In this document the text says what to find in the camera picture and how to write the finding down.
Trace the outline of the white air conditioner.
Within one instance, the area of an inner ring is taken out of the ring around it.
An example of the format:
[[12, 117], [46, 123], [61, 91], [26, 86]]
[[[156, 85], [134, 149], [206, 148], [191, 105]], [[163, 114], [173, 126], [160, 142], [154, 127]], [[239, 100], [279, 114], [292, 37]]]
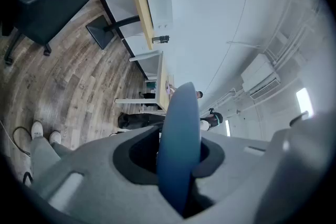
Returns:
[[256, 100], [280, 85], [280, 77], [264, 54], [258, 54], [241, 74], [243, 90]]

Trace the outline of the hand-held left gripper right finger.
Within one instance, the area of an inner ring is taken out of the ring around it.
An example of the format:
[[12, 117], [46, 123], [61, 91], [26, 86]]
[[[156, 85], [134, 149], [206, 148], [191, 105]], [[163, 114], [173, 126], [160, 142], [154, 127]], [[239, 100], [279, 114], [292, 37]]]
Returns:
[[201, 168], [211, 174], [196, 178], [196, 203], [202, 210], [183, 223], [255, 224], [265, 190], [258, 165], [269, 143], [206, 131], [201, 135], [209, 148]]

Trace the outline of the large wooden desk white legs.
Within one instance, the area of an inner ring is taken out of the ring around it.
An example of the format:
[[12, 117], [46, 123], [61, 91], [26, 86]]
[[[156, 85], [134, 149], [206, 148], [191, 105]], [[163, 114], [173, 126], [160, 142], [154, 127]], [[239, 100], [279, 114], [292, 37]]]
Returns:
[[163, 52], [160, 50], [155, 50], [152, 52], [147, 52], [145, 54], [141, 54], [129, 59], [130, 62], [139, 61], [139, 60], [146, 60], [148, 61], [151, 58], [158, 57], [158, 64], [157, 64], [157, 72], [156, 75], [152, 77], [152, 79], [147, 79], [146, 82], [155, 82], [155, 97], [151, 99], [115, 99], [115, 103], [117, 104], [156, 104], [158, 105], [163, 113], [166, 113], [168, 110], [169, 102], [170, 102], [170, 95], [167, 94], [165, 90], [165, 82], [168, 81], [169, 83], [174, 83], [171, 78], [173, 76], [169, 75], [165, 59], [163, 56]]

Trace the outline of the ceiling light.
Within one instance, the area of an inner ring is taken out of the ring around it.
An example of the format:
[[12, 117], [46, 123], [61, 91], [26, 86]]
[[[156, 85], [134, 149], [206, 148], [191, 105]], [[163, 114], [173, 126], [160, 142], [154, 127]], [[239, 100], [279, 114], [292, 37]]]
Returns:
[[305, 113], [308, 117], [314, 115], [312, 103], [309, 97], [309, 93], [306, 88], [302, 88], [296, 93], [296, 97], [299, 103], [301, 113]]

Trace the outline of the black bag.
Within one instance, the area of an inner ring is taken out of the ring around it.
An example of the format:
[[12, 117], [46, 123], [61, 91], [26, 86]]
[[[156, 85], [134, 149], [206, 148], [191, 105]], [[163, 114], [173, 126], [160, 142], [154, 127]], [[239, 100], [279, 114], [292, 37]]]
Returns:
[[118, 128], [134, 130], [147, 126], [162, 127], [165, 116], [150, 113], [126, 114], [121, 113], [118, 117]]

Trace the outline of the person's gray trousers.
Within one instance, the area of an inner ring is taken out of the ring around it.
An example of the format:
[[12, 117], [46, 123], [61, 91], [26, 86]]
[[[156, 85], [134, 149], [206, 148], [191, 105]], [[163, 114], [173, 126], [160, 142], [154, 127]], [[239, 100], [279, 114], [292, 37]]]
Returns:
[[57, 143], [48, 142], [44, 137], [36, 137], [31, 143], [31, 168], [33, 183], [31, 189], [43, 191], [60, 186], [71, 174], [71, 164], [67, 160], [72, 153], [69, 148]]

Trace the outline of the person's white shoe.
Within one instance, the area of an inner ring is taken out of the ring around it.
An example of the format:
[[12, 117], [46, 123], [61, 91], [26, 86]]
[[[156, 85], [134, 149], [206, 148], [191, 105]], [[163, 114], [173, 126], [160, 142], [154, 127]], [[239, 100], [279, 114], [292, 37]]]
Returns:
[[31, 127], [31, 137], [32, 139], [44, 137], [43, 126], [39, 121], [35, 121]]
[[61, 134], [58, 131], [53, 131], [49, 136], [49, 143], [52, 144], [61, 144]]

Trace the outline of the small wooden table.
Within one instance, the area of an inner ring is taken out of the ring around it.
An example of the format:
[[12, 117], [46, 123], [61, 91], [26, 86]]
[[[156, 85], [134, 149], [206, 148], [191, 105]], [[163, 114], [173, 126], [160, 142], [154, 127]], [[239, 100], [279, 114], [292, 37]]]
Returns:
[[134, 0], [134, 3], [138, 12], [138, 15], [136, 16], [129, 17], [109, 25], [106, 18], [102, 15], [86, 25], [88, 32], [91, 34], [101, 49], [105, 49], [105, 47], [114, 37], [114, 34], [112, 33], [113, 30], [116, 30], [122, 26], [140, 22], [148, 48], [153, 50], [152, 38], [154, 37], [154, 29], [148, 0]]

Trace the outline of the person's right white shoe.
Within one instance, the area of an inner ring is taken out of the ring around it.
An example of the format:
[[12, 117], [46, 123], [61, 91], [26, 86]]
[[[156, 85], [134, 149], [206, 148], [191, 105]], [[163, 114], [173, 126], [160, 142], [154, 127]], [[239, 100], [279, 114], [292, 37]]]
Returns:
[[53, 131], [49, 136], [49, 143], [52, 144], [61, 144], [61, 134], [58, 131]]

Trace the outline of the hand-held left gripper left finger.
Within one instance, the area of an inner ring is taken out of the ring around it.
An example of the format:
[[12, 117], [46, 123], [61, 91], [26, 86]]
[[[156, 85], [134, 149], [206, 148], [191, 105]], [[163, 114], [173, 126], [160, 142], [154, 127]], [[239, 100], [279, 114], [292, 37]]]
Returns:
[[52, 220], [84, 224], [176, 224], [155, 175], [159, 131], [145, 127], [52, 151], [59, 160], [34, 176], [32, 190]]

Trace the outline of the white microwave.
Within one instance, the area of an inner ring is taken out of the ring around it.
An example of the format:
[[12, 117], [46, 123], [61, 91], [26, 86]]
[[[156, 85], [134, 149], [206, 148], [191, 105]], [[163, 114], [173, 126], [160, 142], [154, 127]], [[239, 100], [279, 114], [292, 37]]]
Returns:
[[173, 27], [172, 0], [147, 0], [153, 28], [156, 31]]

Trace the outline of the person's left white shoe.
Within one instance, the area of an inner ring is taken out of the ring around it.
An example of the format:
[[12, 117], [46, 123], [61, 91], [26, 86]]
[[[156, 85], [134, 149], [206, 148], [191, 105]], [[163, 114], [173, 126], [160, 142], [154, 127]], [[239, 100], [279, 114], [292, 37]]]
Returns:
[[32, 139], [44, 137], [43, 126], [39, 121], [35, 121], [31, 127], [31, 137]]

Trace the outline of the blue plate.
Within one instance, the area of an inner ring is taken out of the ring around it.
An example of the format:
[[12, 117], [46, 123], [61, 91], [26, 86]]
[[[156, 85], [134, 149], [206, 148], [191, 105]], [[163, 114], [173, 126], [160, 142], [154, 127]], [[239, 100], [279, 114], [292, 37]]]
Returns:
[[170, 100], [157, 156], [159, 191], [182, 215], [190, 192], [192, 170], [201, 156], [198, 101], [191, 82], [180, 86]]

